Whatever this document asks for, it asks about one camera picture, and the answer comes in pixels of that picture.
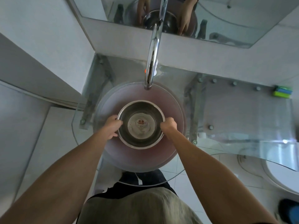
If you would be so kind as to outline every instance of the mirror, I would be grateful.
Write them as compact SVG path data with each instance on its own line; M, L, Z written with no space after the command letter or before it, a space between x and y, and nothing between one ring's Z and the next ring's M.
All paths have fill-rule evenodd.
M83 17L152 30L161 0L74 0ZM163 32L250 48L299 0L168 0Z

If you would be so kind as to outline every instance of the hand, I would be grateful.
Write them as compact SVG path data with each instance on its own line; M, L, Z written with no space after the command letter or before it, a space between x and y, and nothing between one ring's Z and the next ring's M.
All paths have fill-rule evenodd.
M194 0L185 0L184 4L181 7L181 11L178 15L178 35L182 35L182 33L186 32L189 27L191 14L193 11L193 7L196 4Z
M107 137L107 140L110 140L113 137L117 137L117 133L115 133L123 124L123 121L117 120L117 115L110 116L105 125L102 127L101 131Z
M176 122L171 117L166 118L165 122L162 122L160 124L160 128L166 136L167 136L168 132L170 132L171 130L177 130Z
M150 0L138 0L137 5L137 19L138 23L142 24L142 13L143 10L145 11L145 14L148 14L150 12Z

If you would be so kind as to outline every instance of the black pants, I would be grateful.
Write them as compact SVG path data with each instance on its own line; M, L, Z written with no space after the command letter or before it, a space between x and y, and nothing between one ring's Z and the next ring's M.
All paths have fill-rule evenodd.
M136 175L142 181L142 185L154 185L166 181L163 173L159 169L146 173L124 172L120 181L128 184L138 185L138 178ZM96 194L91 198L102 197L107 199L121 199L133 193L156 187L167 188L176 195L176 192L173 190L173 188L170 187L168 182L155 186L132 186L117 182L112 188L109 188L107 192Z

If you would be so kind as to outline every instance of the chrome faucet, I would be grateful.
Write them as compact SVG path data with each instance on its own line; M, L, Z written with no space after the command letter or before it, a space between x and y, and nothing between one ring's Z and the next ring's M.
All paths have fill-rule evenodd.
M150 49L147 57L147 68L145 71L145 79L144 79L144 89L146 90L151 89L152 80L154 78L154 72L158 61L157 60L158 49L159 49L159 43L162 35L163 22L166 13L167 2L168 0L161 0L159 21L155 23L152 31Z

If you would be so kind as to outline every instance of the bowl rim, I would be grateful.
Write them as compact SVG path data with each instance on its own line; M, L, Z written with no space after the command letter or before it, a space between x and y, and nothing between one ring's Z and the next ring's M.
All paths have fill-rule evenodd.
M161 114L162 119L163 119L163 122L165 122L165 116L164 116L162 110L161 110L157 105L155 105L153 102L146 101L146 100L136 100L136 101L132 101L132 102L126 104L126 105L120 110L120 112L118 113L116 119L119 120L120 117L121 117L121 114L123 113L123 111L124 111L127 107L129 107L130 105L135 104L135 103L137 103L137 102L145 102L145 103L148 103L148 104L151 104L152 106L154 106L154 107L159 111L159 113ZM136 147L136 146L130 145L128 142L126 142L126 141L123 139L123 137L121 136L121 134L119 133L119 130L118 130L117 132L118 132L118 137L119 137L119 139L120 139L125 145L127 145L127 146L129 146L129 147L131 147L131 148L134 148L134 149L147 149L147 148L153 147L154 145L158 144L158 142L159 142L159 141L162 139L162 137L164 136L164 133L161 131L161 135L159 136L159 138L158 138L154 143L152 143L152 144L150 144L150 145L148 145L148 146L145 146L145 147Z

